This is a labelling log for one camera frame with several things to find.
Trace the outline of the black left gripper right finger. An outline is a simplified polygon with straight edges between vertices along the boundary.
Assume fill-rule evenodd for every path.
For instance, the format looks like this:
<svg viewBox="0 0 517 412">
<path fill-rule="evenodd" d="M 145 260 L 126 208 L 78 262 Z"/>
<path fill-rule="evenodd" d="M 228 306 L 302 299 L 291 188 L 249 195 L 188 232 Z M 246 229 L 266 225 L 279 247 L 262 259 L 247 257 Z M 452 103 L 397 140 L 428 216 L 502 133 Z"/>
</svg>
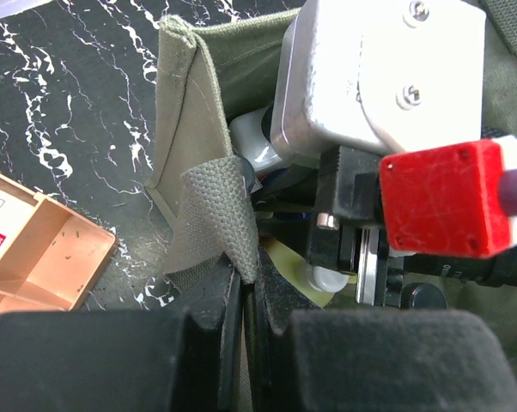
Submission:
<svg viewBox="0 0 517 412">
<path fill-rule="evenodd" d="M 286 278 L 296 253 L 260 257 L 257 411 L 517 411 L 517 288 L 444 281 L 446 310 L 336 310 Z"/>
</svg>

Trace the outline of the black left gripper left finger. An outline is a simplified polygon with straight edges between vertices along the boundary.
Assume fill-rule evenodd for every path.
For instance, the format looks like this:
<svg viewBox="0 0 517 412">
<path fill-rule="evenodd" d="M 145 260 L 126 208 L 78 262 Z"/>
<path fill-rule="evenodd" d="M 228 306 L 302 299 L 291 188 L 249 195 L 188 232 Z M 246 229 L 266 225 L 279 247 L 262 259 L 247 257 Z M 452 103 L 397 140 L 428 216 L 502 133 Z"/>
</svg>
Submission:
<svg viewBox="0 0 517 412">
<path fill-rule="evenodd" d="M 227 257 L 156 310 L 0 315 L 0 411 L 234 411 L 240 275 Z"/>
</svg>

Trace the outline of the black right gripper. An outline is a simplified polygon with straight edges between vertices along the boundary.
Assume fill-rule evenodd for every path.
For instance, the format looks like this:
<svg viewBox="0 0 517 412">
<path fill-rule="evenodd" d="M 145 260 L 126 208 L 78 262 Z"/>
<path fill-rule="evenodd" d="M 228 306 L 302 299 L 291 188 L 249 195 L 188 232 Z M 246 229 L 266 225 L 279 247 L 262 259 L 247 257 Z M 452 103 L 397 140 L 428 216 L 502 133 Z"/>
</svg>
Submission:
<svg viewBox="0 0 517 412">
<path fill-rule="evenodd" d="M 382 221 L 376 154 L 338 146 L 320 156 L 317 189 L 305 259 L 314 267 L 355 274 L 356 302 L 412 308 L 442 293 L 406 287 L 409 274 L 517 287 L 517 246 L 488 259 L 416 254 L 390 257 Z"/>
</svg>

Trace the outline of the white rectangular bottle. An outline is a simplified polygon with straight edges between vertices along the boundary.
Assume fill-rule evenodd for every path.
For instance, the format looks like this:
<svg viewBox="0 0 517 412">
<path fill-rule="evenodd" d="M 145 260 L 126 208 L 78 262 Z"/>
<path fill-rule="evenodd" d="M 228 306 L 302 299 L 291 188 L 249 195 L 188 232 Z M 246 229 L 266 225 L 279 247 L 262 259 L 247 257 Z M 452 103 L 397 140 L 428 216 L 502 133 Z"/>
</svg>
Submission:
<svg viewBox="0 0 517 412">
<path fill-rule="evenodd" d="M 242 114 L 229 124 L 235 152 L 249 161 L 259 177 L 287 166 L 270 142 L 272 112 L 273 105 L 269 105 Z"/>
</svg>

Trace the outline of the yellow round pump bottle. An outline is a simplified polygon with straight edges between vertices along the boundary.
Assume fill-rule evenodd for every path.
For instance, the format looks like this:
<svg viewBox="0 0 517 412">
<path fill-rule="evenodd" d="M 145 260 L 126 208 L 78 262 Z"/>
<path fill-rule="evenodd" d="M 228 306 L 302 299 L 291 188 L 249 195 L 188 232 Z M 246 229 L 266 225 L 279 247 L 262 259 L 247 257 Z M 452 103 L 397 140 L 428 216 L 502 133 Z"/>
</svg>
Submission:
<svg viewBox="0 0 517 412">
<path fill-rule="evenodd" d="M 345 289 L 354 292 L 356 275 L 344 275 L 334 270 L 312 266 L 280 241 L 262 238 L 265 248 L 280 275 L 315 305 L 324 308 Z"/>
</svg>

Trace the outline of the green canvas bag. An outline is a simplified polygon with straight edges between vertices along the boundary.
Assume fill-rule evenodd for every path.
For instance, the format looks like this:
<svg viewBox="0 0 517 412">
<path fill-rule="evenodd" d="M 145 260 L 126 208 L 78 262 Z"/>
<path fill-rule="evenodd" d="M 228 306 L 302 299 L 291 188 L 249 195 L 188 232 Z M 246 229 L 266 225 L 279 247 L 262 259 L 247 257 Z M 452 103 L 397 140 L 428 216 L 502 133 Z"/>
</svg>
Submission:
<svg viewBox="0 0 517 412">
<path fill-rule="evenodd" d="M 517 138 L 517 1 L 462 2 L 486 15 L 480 136 Z M 283 37 L 301 8 L 210 27 L 193 26 L 177 15 L 159 22 L 155 158 L 146 188 L 173 228 L 166 271 L 191 287 L 221 257 L 238 271 L 251 396 L 260 240 L 276 239 L 305 259 L 320 157 L 284 160 L 285 168 L 259 177 L 235 152 L 229 124 L 274 106 Z M 517 181 L 501 196 L 517 206 Z M 355 285 L 354 292 L 335 294 L 328 306 L 448 309 L 440 289 L 405 282 L 409 275 L 404 286 L 424 285 L 442 298 L 428 297 L 412 308 L 369 306 L 356 302 Z"/>
</svg>

